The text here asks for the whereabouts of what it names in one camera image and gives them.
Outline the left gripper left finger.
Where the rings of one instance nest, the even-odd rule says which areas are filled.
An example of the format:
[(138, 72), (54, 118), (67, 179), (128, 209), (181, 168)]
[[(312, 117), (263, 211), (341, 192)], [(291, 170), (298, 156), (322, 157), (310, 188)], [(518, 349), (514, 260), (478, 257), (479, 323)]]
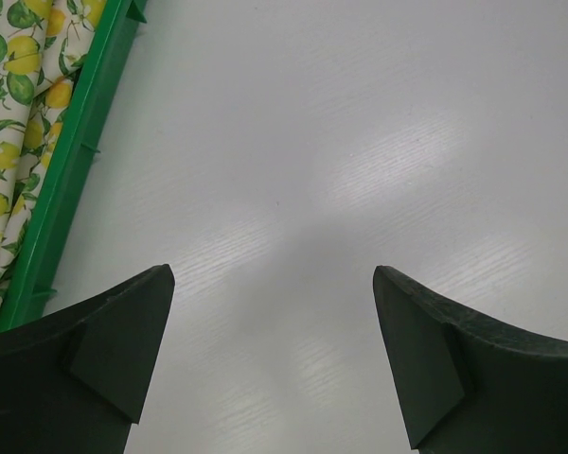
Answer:
[(174, 293), (154, 266), (0, 334), (0, 453), (121, 453), (140, 421)]

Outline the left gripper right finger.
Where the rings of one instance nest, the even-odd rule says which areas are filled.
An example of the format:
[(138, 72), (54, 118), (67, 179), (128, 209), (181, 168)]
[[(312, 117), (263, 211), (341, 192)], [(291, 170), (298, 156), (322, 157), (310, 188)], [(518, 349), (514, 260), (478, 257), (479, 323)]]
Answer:
[(568, 453), (568, 340), (463, 306), (379, 266), (373, 292), (410, 447)]

